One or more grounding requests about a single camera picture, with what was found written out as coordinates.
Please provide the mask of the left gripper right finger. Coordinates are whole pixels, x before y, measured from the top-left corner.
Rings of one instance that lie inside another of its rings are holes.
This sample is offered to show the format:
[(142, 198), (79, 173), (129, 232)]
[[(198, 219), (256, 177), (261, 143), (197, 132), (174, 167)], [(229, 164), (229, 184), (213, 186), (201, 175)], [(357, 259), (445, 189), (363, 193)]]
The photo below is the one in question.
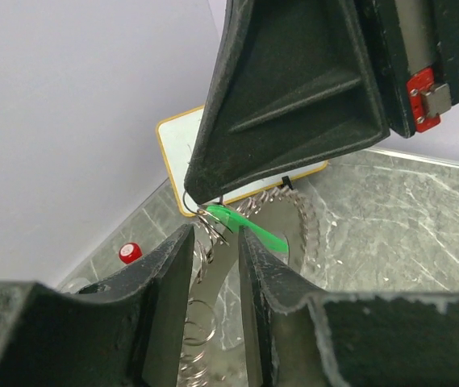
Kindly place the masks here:
[(301, 386), (459, 386), (459, 293), (316, 286), (306, 308), (321, 377)]

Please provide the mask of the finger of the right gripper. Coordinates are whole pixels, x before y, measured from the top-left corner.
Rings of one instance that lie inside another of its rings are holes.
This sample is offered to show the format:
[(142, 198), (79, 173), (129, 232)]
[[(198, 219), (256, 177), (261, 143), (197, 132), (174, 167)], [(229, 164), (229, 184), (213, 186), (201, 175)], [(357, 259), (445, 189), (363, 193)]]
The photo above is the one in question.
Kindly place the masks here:
[(230, 1), (184, 186), (203, 204), (390, 133), (353, 1)]

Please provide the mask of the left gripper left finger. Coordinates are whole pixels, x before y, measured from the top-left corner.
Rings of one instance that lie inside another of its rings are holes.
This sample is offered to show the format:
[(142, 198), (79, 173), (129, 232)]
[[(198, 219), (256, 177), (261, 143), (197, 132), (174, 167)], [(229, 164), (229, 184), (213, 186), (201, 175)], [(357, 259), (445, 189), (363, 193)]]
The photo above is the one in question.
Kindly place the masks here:
[(0, 386), (173, 386), (194, 229), (77, 293), (0, 281)]

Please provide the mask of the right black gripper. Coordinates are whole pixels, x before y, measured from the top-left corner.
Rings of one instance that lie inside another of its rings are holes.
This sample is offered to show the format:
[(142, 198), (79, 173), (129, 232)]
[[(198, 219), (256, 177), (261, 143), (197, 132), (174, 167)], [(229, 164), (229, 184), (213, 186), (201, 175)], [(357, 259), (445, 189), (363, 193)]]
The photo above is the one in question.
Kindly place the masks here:
[(459, 103), (459, 1), (357, 1), (390, 129), (404, 138)]

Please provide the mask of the green tagged key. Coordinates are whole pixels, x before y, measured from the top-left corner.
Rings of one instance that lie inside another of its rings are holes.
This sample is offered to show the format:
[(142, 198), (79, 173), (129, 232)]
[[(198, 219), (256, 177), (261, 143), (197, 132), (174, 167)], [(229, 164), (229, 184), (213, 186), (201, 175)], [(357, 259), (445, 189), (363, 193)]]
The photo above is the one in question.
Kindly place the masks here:
[(286, 241), (256, 225), (248, 218), (245, 218), (242, 214), (229, 207), (220, 204), (208, 205), (206, 212), (231, 232), (237, 232), (241, 227), (247, 227), (269, 250), (280, 253), (287, 253), (289, 251)]

